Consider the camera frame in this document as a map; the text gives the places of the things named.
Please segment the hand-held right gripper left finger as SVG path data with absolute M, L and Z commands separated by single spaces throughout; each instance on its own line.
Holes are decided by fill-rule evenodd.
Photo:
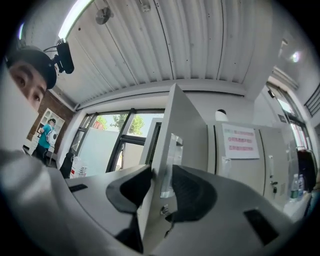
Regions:
M 144 251 L 138 208 L 150 189 L 148 164 L 66 180 L 84 212 L 104 231 L 138 253 Z

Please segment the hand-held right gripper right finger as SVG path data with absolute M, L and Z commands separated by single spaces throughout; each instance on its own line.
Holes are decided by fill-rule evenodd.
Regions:
M 154 256 L 273 256 L 298 230 L 241 182 L 174 165 L 172 186 L 177 210 Z

